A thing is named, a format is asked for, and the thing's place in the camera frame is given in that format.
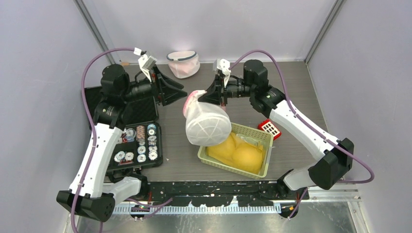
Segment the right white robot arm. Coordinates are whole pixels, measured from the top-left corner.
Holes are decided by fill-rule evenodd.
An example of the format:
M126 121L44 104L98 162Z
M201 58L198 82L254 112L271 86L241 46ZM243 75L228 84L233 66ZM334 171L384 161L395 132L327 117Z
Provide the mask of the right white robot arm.
M338 138L323 131L303 115L279 89L271 86L268 70L260 60L248 60L243 65L243 77L232 81L230 63L217 59L213 64L214 82L200 98L201 102L226 105L228 98L248 97L252 107L293 135L311 153L316 163L292 169L278 179L278 195L290 199L298 189L318 186L329 190L352 168L354 144L348 138Z

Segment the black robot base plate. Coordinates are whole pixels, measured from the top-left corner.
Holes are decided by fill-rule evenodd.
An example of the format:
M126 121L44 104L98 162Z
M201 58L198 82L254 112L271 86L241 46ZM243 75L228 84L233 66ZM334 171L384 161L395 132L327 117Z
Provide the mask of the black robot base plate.
M162 204L172 199L169 206L195 207L228 206L237 201L240 207L271 206L274 201L296 203L298 198L309 199L304 194L305 188L297 191L280 193L276 181L183 181L183 182L149 182L150 190L143 195L131 196L137 201L147 201L152 204Z

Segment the white pink-zipper laundry bag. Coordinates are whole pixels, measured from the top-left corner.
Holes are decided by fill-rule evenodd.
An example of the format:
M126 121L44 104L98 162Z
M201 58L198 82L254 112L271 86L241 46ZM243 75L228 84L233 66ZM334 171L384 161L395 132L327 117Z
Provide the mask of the white pink-zipper laundry bag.
M215 146L225 141L231 131L231 121L220 106L200 102L207 92L195 90L189 94L183 106L188 141L196 146Z

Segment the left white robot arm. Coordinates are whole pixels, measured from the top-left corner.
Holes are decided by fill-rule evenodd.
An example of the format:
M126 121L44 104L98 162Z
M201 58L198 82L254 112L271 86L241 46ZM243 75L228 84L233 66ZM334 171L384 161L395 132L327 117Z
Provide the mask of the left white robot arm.
M126 124L128 104L146 98L169 105L187 96L184 86L165 76L157 66L149 69L146 79L133 82L124 67L105 67L101 78L101 99L94 111L85 106L91 127L90 142L82 164L68 190L58 192L57 202L72 216L106 222L117 204L129 197L138 201L149 195L147 178L129 174L104 190L103 183L117 141Z

